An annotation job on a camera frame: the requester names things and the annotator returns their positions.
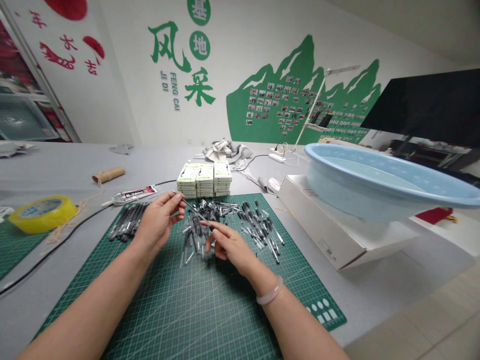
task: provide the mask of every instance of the black screen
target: black screen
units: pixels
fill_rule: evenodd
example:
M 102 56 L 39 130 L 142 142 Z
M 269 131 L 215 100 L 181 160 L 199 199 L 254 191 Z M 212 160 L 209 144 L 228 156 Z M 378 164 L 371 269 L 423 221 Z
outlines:
M 480 69 L 392 79 L 361 127 L 478 148 Z

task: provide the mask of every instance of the green mountain mural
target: green mountain mural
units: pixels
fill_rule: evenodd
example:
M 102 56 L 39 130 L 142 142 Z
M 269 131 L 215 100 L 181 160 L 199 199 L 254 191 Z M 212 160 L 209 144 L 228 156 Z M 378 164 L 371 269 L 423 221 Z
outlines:
M 314 70 L 314 42 L 307 35 L 301 45 L 281 62 L 274 72 L 271 64 L 263 66 L 227 95 L 226 109 L 231 138 L 234 141 L 294 144 L 307 119 L 320 112 L 318 123 L 328 113 L 332 130 L 305 129 L 300 144 L 316 143 L 320 137 L 334 137 L 358 144 L 368 132 L 360 124 L 377 101 L 381 85 L 375 85 L 380 61 L 353 78 L 347 86 L 338 83 L 326 91 L 324 69 Z

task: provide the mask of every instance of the yellow tape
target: yellow tape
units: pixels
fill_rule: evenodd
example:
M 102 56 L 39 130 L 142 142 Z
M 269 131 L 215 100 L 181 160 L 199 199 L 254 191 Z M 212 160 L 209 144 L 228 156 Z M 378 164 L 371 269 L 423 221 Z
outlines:
M 27 234 L 38 234 L 67 223 L 76 213 L 68 197 L 50 196 L 20 207 L 8 220 Z

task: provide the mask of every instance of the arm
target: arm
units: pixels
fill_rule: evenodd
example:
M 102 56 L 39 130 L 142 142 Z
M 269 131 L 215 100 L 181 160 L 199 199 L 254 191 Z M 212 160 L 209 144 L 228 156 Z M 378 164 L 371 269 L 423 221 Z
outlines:
M 168 192 L 153 201 L 131 244 L 18 359 L 99 359 L 173 224 L 185 217 L 181 197 Z
M 259 297 L 269 294 L 277 285 L 277 276 L 253 254 L 238 232 L 218 222 L 210 223 L 215 230 L 208 238 L 205 250 L 209 252 L 210 244 L 216 240 L 215 255 L 223 260 L 229 259 Z M 285 359 L 349 359 L 285 285 L 271 302 L 262 307 Z

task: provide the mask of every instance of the stack of boxes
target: stack of boxes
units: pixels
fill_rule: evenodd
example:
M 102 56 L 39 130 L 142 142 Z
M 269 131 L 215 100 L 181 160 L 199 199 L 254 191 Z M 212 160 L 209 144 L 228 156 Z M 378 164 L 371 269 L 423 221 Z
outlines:
M 186 163 L 176 180 L 176 188 L 183 193 L 187 199 L 197 197 L 197 174 L 199 165 L 196 163 Z
M 232 172 L 228 161 L 215 161 L 213 174 L 213 191 L 215 196 L 230 195 L 230 184 L 232 183 Z
M 214 165 L 211 163 L 197 165 L 196 196 L 197 198 L 211 198 L 214 196 Z

